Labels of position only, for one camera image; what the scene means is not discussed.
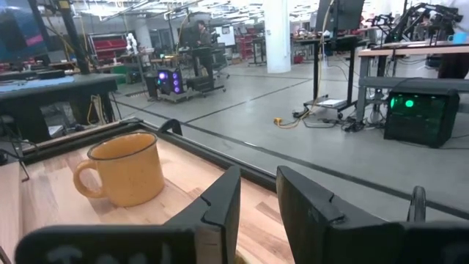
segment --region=cable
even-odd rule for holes
[[[83,24],[83,18],[80,15],[80,23],[81,23],[81,33],[83,35],[83,41],[85,42],[85,51],[88,53],[88,42],[86,41],[86,34],[85,34],[85,25]]]
[[[15,143],[25,143],[25,144],[30,144],[34,147],[34,154],[37,155],[39,153],[39,147],[33,143],[33,142],[28,142],[28,141],[22,141],[22,140],[12,140],[12,137],[11,137],[11,134],[13,134],[13,136],[15,135],[13,133],[13,131],[11,131],[7,125],[5,124],[5,122],[3,121],[3,117],[0,117],[0,121],[1,121],[1,126],[3,128],[3,130],[5,131],[5,133],[7,134],[7,137],[8,137],[8,140],[3,140],[3,139],[0,139],[0,141],[3,141],[3,142],[10,142],[12,144],[12,148],[13,150],[15,151],[15,154],[13,153],[10,153],[6,150],[2,150],[0,149],[0,152],[3,152],[7,155],[10,155],[12,156],[13,158],[16,158],[18,159],[18,162],[20,163],[20,166],[21,168],[23,169],[24,173],[26,174],[26,178],[25,179],[22,179],[21,182],[24,183],[28,180],[30,180],[31,178],[29,177],[29,173],[28,173],[28,170],[26,169],[26,166],[24,165],[24,162],[23,162],[23,159],[24,157],[21,157],[20,154],[18,153],[18,151],[16,150],[16,146],[15,146]]]
[[[464,137],[466,137],[466,136],[469,136],[469,134],[467,134],[467,135],[462,135],[462,136],[452,136],[451,138],[452,138],[452,139],[462,139],[462,138],[464,138]]]
[[[345,77],[345,81],[349,81],[349,77],[347,76],[347,74],[345,73],[344,69],[342,69],[340,66],[338,65],[329,65],[329,58],[326,59],[326,62],[328,63],[328,67],[337,67],[338,69],[340,69],[340,71],[342,72],[342,74],[344,74],[344,77]]]
[[[184,22],[189,18],[189,14],[185,16],[185,18],[182,20],[180,30],[179,30],[179,37],[177,38],[177,44],[176,44],[176,54],[179,54],[179,44],[181,42],[181,34],[182,34],[182,29],[184,29]]]
[[[330,4],[328,6],[328,9],[326,10],[326,13],[325,13],[325,16],[324,16],[324,21],[322,23],[322,34],[321,34],[321,38],[320,38],[320,43],[319,43],[319,53],[321,54],[321,51],[322,51],[322,60],[324,59],[324,31],[325,31],[325,26],[326,26],[326,22],[328,20],[328,16],[329,16],[329,12],[330,12],[330,8],[333,6],[335,0],[331,0],[330,1]],[[317,65],[318,66],[318,76],[319,76],[319,80],[317,81],[317,95],[316,96],[316,99],[313,100],[313,103],[311,105],[311,108],[308,109],[308,111],[305,111],[303,114],[301,114],[301,116],[299,118],[296,119],[296,121],[292,122],[292,123],[289,123],[289,124],[285,124],[285,125],[282,125],[281,124],[281,121],[280,122],[275,122],[274,123],[277,125],[277,127],[279,128],[282,128],[282,129],[291,129],[291,128],[296,128],[298,127],[298,125],[300,124],[300,122],[306,118],[307,116],[309,116],[310,114],[314,114],[315,111],[313,111],[314,107],[316,106],[316,103],[317,101],[319,100],[320,98],[320,89],[321,89],[321,75],[322,75],[322,67],[321,67],[321,58],[319,59],[319,64]]]
[[[397,60],[397,62],[402,64],[402,65],[416,65],[416,64],[419,64],[419,63],[424,62],[424,61],[426,61],[426,59],[417,59],[415,61],[409,61],[409,62],[405,61],[403,59],[398,59]]]
[[[51,27],[46,26],[46,25],[44,25],[44,27],[45,27],[46,29],[48,29],[49,31],[53,32],[57,37],[59,37],[60,40],[64,43],[65,48],[69,48],[73,53],[75,53],[75,50],[77,50],[77,48],[76,48],[76,47],[73,47],[65,38],[63,38],[63,36],[60,35],[60,33],[59,33],[59,32],[55,29],[55,27],[53,26],[53,24],[52,24],[52,22],[51,22],[51,19],[50,19],[48,16],[46,16],[46,19],[47,19],[47,21],[49,22],[49,25],[50,25]],[[97,65],[96,65],[95,61],[93,60],[93,58],[89,55],[89,53],[88,53],[88,52],[84,52],[84,55],[85,55],[85,57],[88,59],[87,61],[85,61],[85,63],[87,63],[87,64],[91,63],[91,65],[93,66],[93,68],[94,68],[95,70],[97,70]]]
[[[421,148],[425,148],[425,149],[434,149],[434,150],[469,150],[469,147],[440,147],[440,148],[433,148],[433,147],[428,147],[428,146],[420,145],[420,144],[413,144],[413,143],[409,143],[409,142],[402,142],[402,141],[398,141],[398,142],[401,143],[401,144],[406,144],[406,145],[412,146],[412,147],[421,147]]]
[[[105,122],[104,113],[103,113],[103,106],[101,104],[101,97],[99,95],[92,95],[91,96],[91,102],[89,103],[88,114],[86,116],[86,121],[88,121],[88,125],[95,125],[95,124],[92,124],[91,121],[89,121],[89,116],[91,115],[91,109],[93,107],[93,100],[97,101],[97,108],[99,109],[99,111],[97,112],[97,115],[98,115],[99,120],[101,122]]]
[[[112,99],[114,100],[114,104],[116,104],[116,109],[117,109],[117,112],[119,113],[119,118],[122,120],[122,115],[120,114],[120,109],[119,109],[119,106],[117,105],[117,100],[113,92],[111,92],[111,96],[112,96]]]
[[[413,80],[413,79],[418,79],[418,78],[421,78],[421,77],[406,78],[406,79],[404,79],[404,80],[398,82],[396,85],[394,85],[393,89],[394,89],[394,88],[397,88],[399,85],[402,85],[402,84],[405,83],[406,81]]]

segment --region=wooden surface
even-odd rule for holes
[[[20,184],[24,176],[18,162],[0,166],[0,247],[12,261],[22,237]]]
[[[416,43],[391,43],[394,46],[407,46],[411,48],[397,48],[395,55],[422,55],[422,54],[455,54],[455,53],[469,53],[469,45],[454,45],[454,46],[428,46],[426,42]],[[448,45],[448,42],[439,42],[441,45]],[[394,49],[364,49],[358,52],[359,56],[390,56],[393,55]]]
[[[151,62],[161,63],[161,62],[176,62],[179,59],[178,56],[165,57],[164,59],[151,59]]]
[[[107,199],[88,199],[73,185],[73,170],[89,147],[28,166],[21,185],[24,234],[55,224],[163,224],[189,205],[224,171],[173,144],[158,140],[166,187],[153,200],[117,208]],[[85,184],[99,186],[92,170]],[[276,195],[242,179],[237,250],[249,263],[293,263]]]

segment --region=white desk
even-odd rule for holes
[[[385,48],[380,49],[365,49],[358,52],[361,59],[360,64],[360,79],[358,88],[358,101],[357,101],[357,121],[363,121],[365,115],[366,90],[368,88],[381,88],[390,89],[399,85],[404,78],[392,77],[368,77],[370,62],[376,56],[393,56],[393,55],[424,55],[424,54],[458,54],[469,53],[469,45],[450,45],[447,41],[437,42],[438,45],[428,46],[428,42],[419,41],[412,43],[389,43]],[[412,85],[422,85],[429,87],[429,89],[440,89],[441,87],[453,87],[458,92],[469,92],[469,80],[459,79],[430,79],[430,78],[416,78],[405,82],[409,88]],[[469,112],[468,107],[462,106],[459,108],[461,112]]]

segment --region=yellow cable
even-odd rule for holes
[[[80,23],[81,23],[81,32],[83,34],[83,40],[85,42],[85,50],[88,52],[88,42],[86,41],[86,34],[85,34],[85,26],[83,25],[83,18],[80,15]]]
[[[60,35],[60,33],[56,30],[56,28],[52,24],[51,19],[48,16],[46,16],[45,18],[47,19],[47,22],[49,23],[49,26],[50,26],[49,30],[52,31],[55,35],[57,35],[57,37],[59,37],[59,39],[62,41],[62,44],[64,45],[64,49],[65,49],[65,54],[67,55],[67,59],[70,61],[70,55],[68,54],[68,51],[71,50],[73,53],[75,53],[75,50],[68,43],[68,41],[62,35]],[[76,65],[72,65],[72,66],[74,68],[73,70],[78,69]]]
[[[330,4],[328,6],[328,10],[326,11],[325,13],[325,16],[324,16],[324,21],[322,23],[322,34],[321,34],[321,39],[320,39],[320,44],[319,44],[319,54],[321,55],[322,53],[322,45],[324,44],[324,31],[325,31],[325,25],[326,25],[326,21],[328,19],[328,16],[329,16],[329,10],[330,8],[332,7],[332,5],[334,4],[335,0],[332,0],[330,1]],[[291,128],[296,128],[298,127],[298,125],[300,124],[300,122],[307,118],[309,115],[311,114],[314,114],[316,111],[313,111],[314,107],[316,106],[316,102],[319,100],[320,98],[320,90],[321,90],[321,75],[322,75],[322,65],[321,65],[321,56],[319,57],[319,63],[318,63],[318,76],[319,76],[319,80],[317,81],[317,95],[316,95],[316,99],[314,99],[312,105],[311,105],[311,108],[306,112],[304,113],[301,117],[299,117],[298,119],[296,119],[296,121],[294,121],[291,125],[282,125],[281,122],[274,122],[279,128],[282,128],[282,129],[291,129]]]
[[[97,107],[99,111],[96,113],[98,115],[98,118],[100,119],[101,122],[104,122],[104,113],[103,113],[103,105],[101,103],[101,96],[99,95],[92,95],[91,96],[91,102],[89,103],[89,108],[88,108],[88,114],[86,116],[86,121],[88,121],[88,125],[94,125],[89,121],[89,115],[91,114],[91,109],[93,107],[93,100],[96,99],[97,101]]]
[[[181,34],[182,34],[182,29],[184,28],[184,22],[189,18],[189,14],[185,16],[185,18],[182,20],[181,27],[179,30],[179,37],[177,38],[177,44],[176,44],[176,54],[179,54],[179,44],[181,42]]]

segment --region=black table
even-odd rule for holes
[[[78,105],[81,104],[82,107],[76,107],[87,109],[91,95],[99,95],[107,122],[113,122],[114,110],[109,99],[109,92],[117,90],[116,80],[121,77],[120,74],[77,75],[71,77],[72,82],[8,92],[1,92],[0,86],[0,113],[12,116],[22,138],[34,143],[51,139],[41,106],[58,102],[78,102]],[[78,114],[81,115],[80,120],[86,120],[87,113],[80,111]]]
[[[313,102],[316,101],[316,103],[319,103],[317,101],[318,97],[318,91],[319,91],[319,63],[320,63],[320,53],[319,53],[319,45],[320,45],[321,39],[320,38],[314,38],[310,40],[295,40],[294,43],[300,44],[300,45],[313,45],[313,52],[314,52],[314,80],[313,80],[313,100],[310,100],[308,102],[304,103],[304,106],[312,106]],[[365,46],[367,43],[367,40],[362,40],[360,37],[355,36],[355,35],[347,35],[343,37],[337,37],[336,41],[336,47],[334,48],[334,51],[349,51],[350,52],[350,65],[349,65],[349,73],[348,73],[348,85],[347,85],[347,101],[345,104],[341,104],[340,106],[337,107],[332,107],[334,109],[337,109],[337,112],[339,113],[339,116],[341,117],[340,112],[355,105],[356,102],[352,102],[352,91],[353,91],[353,69],[355,67],[355,49],[357,47]],[[331,41],[330,39],[326,38],[325,39],[325,44],[330,47],[331,46]]]

